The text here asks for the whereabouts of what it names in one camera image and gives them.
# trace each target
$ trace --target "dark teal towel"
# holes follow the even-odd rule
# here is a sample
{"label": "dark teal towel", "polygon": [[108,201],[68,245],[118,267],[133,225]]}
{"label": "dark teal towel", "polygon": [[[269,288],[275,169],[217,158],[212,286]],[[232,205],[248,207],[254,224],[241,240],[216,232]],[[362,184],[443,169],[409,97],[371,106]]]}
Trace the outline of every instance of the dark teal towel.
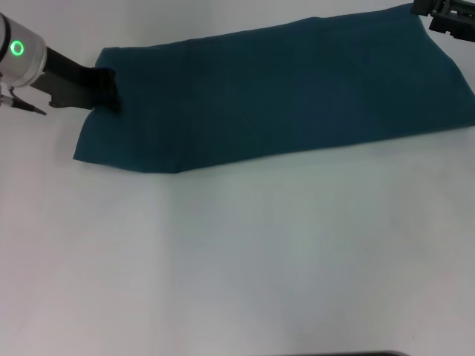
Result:
{"label": "dark teal towel", "polygon": [[471,89],[409,11],[104,49],[123,112],[96,108],[74,158],[177,173],[472,125]]}

